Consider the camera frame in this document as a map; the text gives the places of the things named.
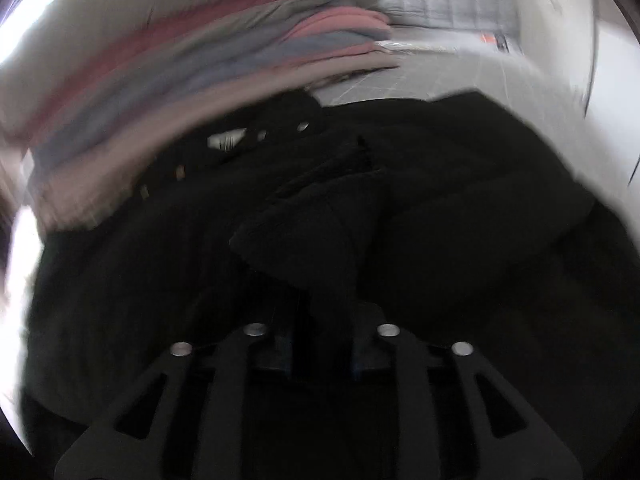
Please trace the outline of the black garment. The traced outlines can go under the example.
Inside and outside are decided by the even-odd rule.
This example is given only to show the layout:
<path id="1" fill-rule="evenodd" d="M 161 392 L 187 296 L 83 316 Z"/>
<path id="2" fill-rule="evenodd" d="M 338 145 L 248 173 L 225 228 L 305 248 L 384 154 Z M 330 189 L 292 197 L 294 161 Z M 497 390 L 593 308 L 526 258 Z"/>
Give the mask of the black garment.
<path id="1" fill-rule="evenodd" d="M 291 91 L 165 148 L 124 206 L 49 234 L 21 421 L 42 478 L 173 344 L 262 323 L 239 479 L 362 479 L 354 344 L 458 341 L 570 448 L 639 474 L 639 253 L 620 210 L 478 92 L 323 106 Z"/>

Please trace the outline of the beige folded garment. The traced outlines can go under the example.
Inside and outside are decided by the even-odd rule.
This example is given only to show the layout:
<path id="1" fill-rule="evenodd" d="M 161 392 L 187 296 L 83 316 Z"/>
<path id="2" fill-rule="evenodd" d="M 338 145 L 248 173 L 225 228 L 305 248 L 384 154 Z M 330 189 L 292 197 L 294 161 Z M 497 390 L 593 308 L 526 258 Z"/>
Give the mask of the beige folded garment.
<path id="1" fill-rule="evenodd" d="M 262 70 L 146 114 L 52 174 L 32 206 L 38 232 L 44 235 L 98 226 L 131 196 L 137 177 L 162 148 L 207 119 L 222 117 L 286 90 L 397 65 L 390 52 L 374 50 Z"/>

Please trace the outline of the grey-blue folded garment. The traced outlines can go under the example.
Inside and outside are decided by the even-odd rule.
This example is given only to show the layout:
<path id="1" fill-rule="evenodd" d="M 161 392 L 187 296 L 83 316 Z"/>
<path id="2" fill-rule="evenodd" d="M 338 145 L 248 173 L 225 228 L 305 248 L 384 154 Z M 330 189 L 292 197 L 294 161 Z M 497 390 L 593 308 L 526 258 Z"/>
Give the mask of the grey-blue folded garment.
<path id="1" fill-rule="evenodd" d="M 29 134 L 38 171 L 88 152 L 142 110 L 265 68 L 350 55 L 390 36 L 385 15 L 349 0 L 274 2 L 150 49 L 95 79 Z"/>

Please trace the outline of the pink folded garment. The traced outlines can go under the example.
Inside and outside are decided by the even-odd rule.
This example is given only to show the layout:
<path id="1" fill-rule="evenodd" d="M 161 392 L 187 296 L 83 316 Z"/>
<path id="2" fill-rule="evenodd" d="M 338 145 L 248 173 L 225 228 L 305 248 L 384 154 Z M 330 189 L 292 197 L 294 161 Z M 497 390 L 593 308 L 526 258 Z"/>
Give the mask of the pink folded garment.
<path id="1" fill-rule="evenodd" d="M 297 0 L 54 0 L 1 65 L 3 131 L 24 136 L 143 52 L 280 1 Z"/>

